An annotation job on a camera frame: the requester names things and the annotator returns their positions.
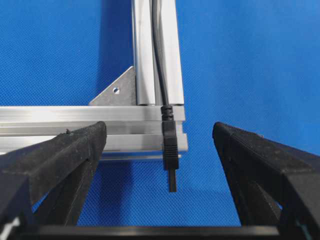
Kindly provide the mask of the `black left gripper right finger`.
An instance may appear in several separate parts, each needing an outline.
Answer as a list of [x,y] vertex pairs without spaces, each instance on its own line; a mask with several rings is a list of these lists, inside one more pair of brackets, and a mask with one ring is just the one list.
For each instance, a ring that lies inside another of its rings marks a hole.
[[243,226],[319,239],[318,155],[222,122],[213,125],[212,138]]

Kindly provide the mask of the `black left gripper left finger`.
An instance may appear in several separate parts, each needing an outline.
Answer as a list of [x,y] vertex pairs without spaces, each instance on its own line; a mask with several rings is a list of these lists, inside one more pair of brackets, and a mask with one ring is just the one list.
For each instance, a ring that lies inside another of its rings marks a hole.
[[1,155],[1,224],[76,225],[106,140],[99,121]]

